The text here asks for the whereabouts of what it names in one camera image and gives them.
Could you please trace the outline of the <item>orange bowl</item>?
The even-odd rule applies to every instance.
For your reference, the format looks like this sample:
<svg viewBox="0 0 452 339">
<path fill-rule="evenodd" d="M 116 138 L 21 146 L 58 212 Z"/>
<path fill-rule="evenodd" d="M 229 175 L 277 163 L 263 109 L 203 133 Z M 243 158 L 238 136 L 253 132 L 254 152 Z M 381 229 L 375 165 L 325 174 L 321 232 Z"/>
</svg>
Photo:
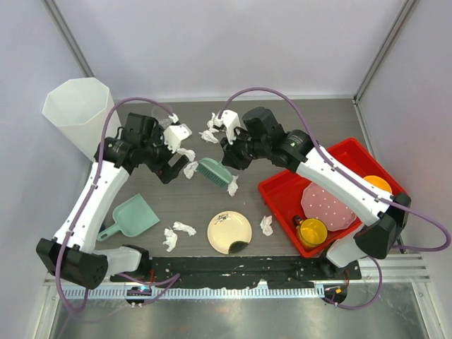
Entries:
<svg viewBox="0 0 452 339">
<path fill-rule="evenodd" d="M 390 184 L 383 178 L 376 175 L 367 175 L 364 177 L 366 182 L 369 182 L 372 186 L 378 187 L 381 190 L 387 191 L 390 194 L 393 192 Z"/>
</svg>

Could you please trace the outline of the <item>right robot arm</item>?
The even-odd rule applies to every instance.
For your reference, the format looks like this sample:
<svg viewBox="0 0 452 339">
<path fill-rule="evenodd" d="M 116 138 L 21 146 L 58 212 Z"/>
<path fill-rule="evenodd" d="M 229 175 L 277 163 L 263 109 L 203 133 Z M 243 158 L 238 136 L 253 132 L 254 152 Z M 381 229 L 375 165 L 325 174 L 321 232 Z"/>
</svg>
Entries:
<svg viewBox="0 0 452 339">
<path fill-rule="evenodd" d="M 223 165 L 245 170 L 252 160 L 265 158 L 319 185 L 360 219 L 363 226 L 335 240 L 319 261 L 322 276 L 334 279 L 346 265 L 364 256 L 387 257 L 408 219 L 406 208 L 412 199 L 405 192 L 391 194 L 367 182 L 325 148 L 315 147 L 307 133 L 284 131 L 264 107 L 252 109 L 243 117 L 226 110 L 214 116 L 213 126 L 226 133 L 220 142 Z"/>
</svg>

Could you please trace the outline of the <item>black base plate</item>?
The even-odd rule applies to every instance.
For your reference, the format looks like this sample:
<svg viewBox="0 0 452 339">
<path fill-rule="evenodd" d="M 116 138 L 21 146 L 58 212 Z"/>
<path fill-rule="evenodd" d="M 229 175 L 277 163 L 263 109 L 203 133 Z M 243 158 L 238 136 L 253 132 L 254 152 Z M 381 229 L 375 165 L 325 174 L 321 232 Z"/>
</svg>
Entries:
<svg viewBox="0 0 452 339">
<path fill-rule="evenodd" d="M 325 258 L 301 256 L 153 257 L 143 270 L 127 275 L 145 282 L 161 282 L 179 274 L 174 288 L 227 290 L 257 287 L 261 280 L 270 289 L 312 287 L 315 280 L 359 280 L 357 261 L 336 268 Z"/>
</svg>

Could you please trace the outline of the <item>paper scrap back large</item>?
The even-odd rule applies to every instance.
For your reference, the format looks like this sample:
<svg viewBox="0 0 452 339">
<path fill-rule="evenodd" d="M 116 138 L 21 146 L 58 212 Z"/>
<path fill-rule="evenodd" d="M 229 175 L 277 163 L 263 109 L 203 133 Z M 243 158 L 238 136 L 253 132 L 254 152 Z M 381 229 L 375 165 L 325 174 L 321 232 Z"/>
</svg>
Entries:
<svg viewBox="0 0 452 339">
<path fill-rule="evenodd" d="M 211 119 L 207 122 L 207 127 L 211 133 L 224 132 L 226 130 L 224 117 L 221 117 L 219 113 L 212 113 Z"/>
</svg>

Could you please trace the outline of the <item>paper scrap back small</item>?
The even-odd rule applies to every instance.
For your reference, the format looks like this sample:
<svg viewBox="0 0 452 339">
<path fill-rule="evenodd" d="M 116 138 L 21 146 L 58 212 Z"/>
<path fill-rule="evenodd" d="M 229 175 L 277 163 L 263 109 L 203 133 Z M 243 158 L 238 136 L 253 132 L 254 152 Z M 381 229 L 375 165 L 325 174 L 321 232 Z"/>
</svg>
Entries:
<svg viewBox="0 0 452 339">
<path fill-rule="evenodd" d="M 219 143 L 219 140 L 209 130 L 205 130 L 205 131 L 199 132 L 198 134 L 200 135 L 201 139 L 204 140 L 205 142 L 213 143 L 213 144 L 218 144 Z"/>
</svg>

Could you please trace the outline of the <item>clear plastic cup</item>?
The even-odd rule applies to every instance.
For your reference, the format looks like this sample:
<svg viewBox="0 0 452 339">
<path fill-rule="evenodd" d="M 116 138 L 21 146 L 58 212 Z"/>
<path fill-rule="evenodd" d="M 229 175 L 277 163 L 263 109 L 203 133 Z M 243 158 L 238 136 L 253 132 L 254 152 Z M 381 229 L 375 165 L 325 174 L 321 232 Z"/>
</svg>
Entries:
<svg viewBox="0 0 452 339">
<path fill-rule="evenodd" d="M 168 126 L 170 126 L 172 124 L 172 118 L 171 116 L 167 113 L 167 111 L 159 106 L 154 106 L 151 110 L 151 116 L 154 117 L 155 119 L 157 119 L 157 121 L 159 122 L 159 125 L 161 125 L 161 127 L 163 129 L 166 129 Z"/>
</svg>

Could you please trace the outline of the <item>cream round plate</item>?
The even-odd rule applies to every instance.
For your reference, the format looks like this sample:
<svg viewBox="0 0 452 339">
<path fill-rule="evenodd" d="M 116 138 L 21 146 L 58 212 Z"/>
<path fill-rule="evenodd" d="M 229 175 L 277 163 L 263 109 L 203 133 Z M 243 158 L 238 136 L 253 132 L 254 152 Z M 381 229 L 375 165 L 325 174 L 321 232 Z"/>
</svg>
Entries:
<svg viewBox="0 0 452 339">
<path fill-rule="evenodd" d="M 209 222 L 210 245 L 221 254 L 236 254 L 246 248 L 252 238 L 251 223 L 241 213 L 224 211 Z"/>
</svg>

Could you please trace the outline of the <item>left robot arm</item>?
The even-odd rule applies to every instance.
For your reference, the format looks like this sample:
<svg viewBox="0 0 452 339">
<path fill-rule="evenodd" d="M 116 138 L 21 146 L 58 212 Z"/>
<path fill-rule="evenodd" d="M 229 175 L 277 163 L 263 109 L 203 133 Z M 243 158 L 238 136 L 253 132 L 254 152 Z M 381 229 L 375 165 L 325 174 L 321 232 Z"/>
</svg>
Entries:
<svg viewBox="0 0 452 339">
<path fill-rule="evenodd" d="M 182 141 L 192 134 L 177 120 L 164 128 L 154 117 L 130 113 L 125 126 L 114 136 L 106 136 L 95 153 L 89 180 L 73 210 L 51 239 L 40 239 L 37 255 L 50 274 L 89 290 L 110 275 L 126 273 L 136 282 L 150 274 L 148 251 L 133 245 L 96 251 L 101 224 L 132 172 L 145 165 L 167 184 L 176 179 L 188 163 L 182 155 L 173 164 Z"/>
</svg>

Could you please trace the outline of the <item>yellow cup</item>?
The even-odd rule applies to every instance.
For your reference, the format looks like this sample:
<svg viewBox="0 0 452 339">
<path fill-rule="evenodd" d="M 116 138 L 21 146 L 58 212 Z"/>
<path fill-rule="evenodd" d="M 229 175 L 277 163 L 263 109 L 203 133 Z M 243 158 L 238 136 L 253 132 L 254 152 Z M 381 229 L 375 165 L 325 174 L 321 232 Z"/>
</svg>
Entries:
<svg viewBox="0 0 452 339">
<path fill-rule="evenodd" d="M 302 245 L 308 249 L 323 244 L 328 236 L 328 229 L 317 218 L 302 219 L 299 215 L 292 218 L 296 235 Z"/>
</svg>

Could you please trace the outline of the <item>green hand brush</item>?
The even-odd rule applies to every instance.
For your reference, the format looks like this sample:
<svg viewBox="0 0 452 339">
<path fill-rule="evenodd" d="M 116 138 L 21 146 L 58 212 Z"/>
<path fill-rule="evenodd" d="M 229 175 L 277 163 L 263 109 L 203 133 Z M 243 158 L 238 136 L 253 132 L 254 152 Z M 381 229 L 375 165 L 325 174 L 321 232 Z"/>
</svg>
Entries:
<svg viewBox="0 0 452 339">
<path fill-rule="evenodd" d="M 204 157 L 198 161 L 196 171 L 222 189 L 226 189 L 232 183 L 230 171 L 221 163 L 209 157 Z"/>
</svg>

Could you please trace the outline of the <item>pink dotted plate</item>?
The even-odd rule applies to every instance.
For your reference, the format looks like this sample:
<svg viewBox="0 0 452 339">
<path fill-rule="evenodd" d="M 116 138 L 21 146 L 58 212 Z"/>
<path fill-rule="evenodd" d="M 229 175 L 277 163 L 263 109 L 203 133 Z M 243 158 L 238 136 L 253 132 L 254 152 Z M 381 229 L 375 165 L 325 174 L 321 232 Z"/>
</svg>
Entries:
<svg viewBox="0 0 452 339">
<path fill-rule="evenodd" d="M 313 182 L 303 190 L 301 207 L 307 218 L 320 220 L 332 232 L 347 229 L 357 219 L 350 208 Z"/>
</svg>

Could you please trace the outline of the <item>white translucent trash bin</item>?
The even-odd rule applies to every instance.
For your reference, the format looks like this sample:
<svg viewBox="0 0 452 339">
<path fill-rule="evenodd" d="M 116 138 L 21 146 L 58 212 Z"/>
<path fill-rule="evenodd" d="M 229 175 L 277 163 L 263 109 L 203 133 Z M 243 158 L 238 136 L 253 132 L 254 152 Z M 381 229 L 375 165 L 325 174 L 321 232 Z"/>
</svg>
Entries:
<svg viewBox="0 0 452 339">
<path fill-rule="evenodd" d="M 96 78 L 74 78 L 47 94 L 42 114 L 93 162 L 113 106 L 105 84 Z"/>
</svg>

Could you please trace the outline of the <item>green dustpan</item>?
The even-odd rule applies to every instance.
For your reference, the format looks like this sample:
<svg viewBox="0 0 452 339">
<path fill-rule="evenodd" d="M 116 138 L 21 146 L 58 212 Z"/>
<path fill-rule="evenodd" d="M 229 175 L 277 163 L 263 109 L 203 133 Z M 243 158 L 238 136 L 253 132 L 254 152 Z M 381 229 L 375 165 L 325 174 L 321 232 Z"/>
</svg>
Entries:
<svg viewBox="0 0 452 339">
<path fill-rule="evenodd" d="M 160 221 L 140 194 L 117 206 L 112 217 L 114 224 L 99 232 L 97 241 L 103 242 L 118 232 L 126 237 L 137 237 Z"/>
</svg>

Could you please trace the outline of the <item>red plastic tray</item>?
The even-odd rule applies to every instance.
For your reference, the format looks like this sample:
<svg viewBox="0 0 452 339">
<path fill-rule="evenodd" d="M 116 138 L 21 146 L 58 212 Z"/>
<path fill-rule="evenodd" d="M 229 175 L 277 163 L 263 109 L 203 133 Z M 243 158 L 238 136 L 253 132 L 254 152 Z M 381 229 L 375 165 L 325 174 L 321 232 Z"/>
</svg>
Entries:
<svg viewBox="0 0 452 339">
<path fill-rule="evenodd" d="M 368 175 L 378 176 L 391 187 L 394 196 L 405 193 L 404 188 L 368 153 L 366 148 L 355 138 L 348 138 L 328 148 L 328 152 L 343 165 L 361 177 Z M 305 247 L 297 236 L 296 226 L 292 218 L 296 215 L 305 218 L 305 212 L 301 205 L 304 190 L 311 182 L 289 170 L 284 170 L 262 181 L 258 190 L 264 203 L 274 214 L 280 227 L 287 235 L 292 246 L 304 258 L 310 258 L 320 254 L 335 240 L 352 234 L 362 225 L 360 219 L 355 219 L 344 230 L 328 233 L 326 240 L 317 247 Z"/>
</svg>

